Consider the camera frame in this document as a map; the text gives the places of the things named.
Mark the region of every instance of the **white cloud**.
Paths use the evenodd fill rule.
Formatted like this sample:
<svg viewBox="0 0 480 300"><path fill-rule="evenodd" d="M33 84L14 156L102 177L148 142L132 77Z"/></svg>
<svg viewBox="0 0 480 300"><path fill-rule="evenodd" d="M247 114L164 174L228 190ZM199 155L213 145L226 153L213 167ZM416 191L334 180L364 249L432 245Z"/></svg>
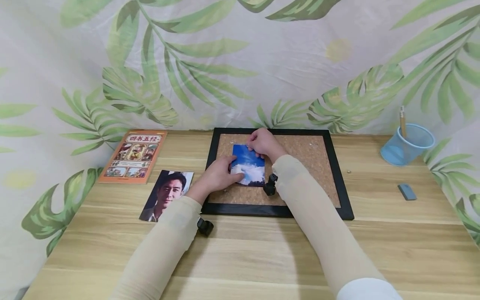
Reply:
<svg viewBox="0 0 480 300"><path fill-rule="evenodd" d="M265 167L258 167L251 164L238 164L235 165L231 174L244 173L245 177L240 181L241 184L249 184L250 181L262 181L265 176Z"/></svg>

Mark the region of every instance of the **cork board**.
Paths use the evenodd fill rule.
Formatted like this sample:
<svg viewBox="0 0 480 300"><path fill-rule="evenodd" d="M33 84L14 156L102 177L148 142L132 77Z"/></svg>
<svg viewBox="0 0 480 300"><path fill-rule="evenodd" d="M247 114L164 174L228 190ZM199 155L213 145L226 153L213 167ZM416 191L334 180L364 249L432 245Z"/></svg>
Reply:
<svg viewBox="0 0 480 300"><path fill-rule="evenodd" d="M340 207L335 182L330 168L324 138L321 135L276 135L285 150L298 159L310 174L321 184L335 207ZM245 144L247 134L221 134L216 157L232 155L234 144ZM272 174L272 162L265 158L265 180ZM278 193L267 196L262 188L234 184L224 191L214 192L210 203L286 205Z"/></svg>
<svg viewBox="0 0 480 300"><path fill-rule="evenodd" d="M231 155L234 144L245 144L255 129L215 128L207 160L208 167L222 155ZM353 211L343 182L330 133L327 130L270 129L270 132L297 158L321 184L344 220L353 220ZM265 158L265 181L272 173L272 162ZM267 196L263 188L234 184L211 193L204 214L292 217L278 193Z"/></svg>

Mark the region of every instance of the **black frame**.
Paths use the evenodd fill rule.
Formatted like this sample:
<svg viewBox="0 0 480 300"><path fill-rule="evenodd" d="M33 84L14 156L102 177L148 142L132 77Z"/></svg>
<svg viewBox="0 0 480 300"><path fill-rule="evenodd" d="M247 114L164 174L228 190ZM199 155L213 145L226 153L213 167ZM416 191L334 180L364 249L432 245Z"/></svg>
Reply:
<svg viewBox="0 0 480 300"><path fill-rule="evenodd" d="M215 128L213 131L210 151L208 153L207 169L216 159L218 144L221 134L251 134L256 128ZM350 199L348 198L347 188L343 181L342 172L338 165L332 138L328 130L310 130L310 129L269 129L274 135L321 135L324 138L325 148L330 161L336 192L340 200L340 208L336 211L343 220L353 220L354 215ZM278 205L255 205L255 204L225 204L209 203L206 199L202 213L207 215L233 215L233 216L276 216L293 217L287 206Z"/></svg>

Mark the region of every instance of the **person's left hand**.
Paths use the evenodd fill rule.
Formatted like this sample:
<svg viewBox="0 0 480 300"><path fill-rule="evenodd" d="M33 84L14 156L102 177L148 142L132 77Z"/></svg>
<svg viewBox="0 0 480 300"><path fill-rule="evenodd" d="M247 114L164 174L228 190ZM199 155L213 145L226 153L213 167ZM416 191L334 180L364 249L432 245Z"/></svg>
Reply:
<svg viewBox="0 0 480 300"><path fill-rule="evenodd" d="M235 182L241 181L245 176L243 173L230 174L228 171L228 166L235 159L237 159L235 155L217 158L188 190L186 195L203 203L203 200L211 192L223 190Z"/></svg>

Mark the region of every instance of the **hand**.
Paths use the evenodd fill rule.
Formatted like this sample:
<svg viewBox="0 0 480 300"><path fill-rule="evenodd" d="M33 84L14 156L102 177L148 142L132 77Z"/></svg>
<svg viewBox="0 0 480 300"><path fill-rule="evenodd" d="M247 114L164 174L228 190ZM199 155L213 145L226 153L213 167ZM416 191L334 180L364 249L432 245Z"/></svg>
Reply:
<svg viewBox="0 0 480 300"><path fill-rule="evenodd" d="M287 154L285 149L280 145L271 132L267 128L255 130L248 138L248 150L255 150L257 157L266 155L272 163L282 155Z"/></svg>
<svg viewBox="0 0 480 300"><path fill-rule="evenodd" d="M205 198L211 193L223 190L235 182L239 182L245 176L243 173L230 174L228 166L236 156L221 156L215 160L197 182L188 190L186 196L203 204Z"/></svg>

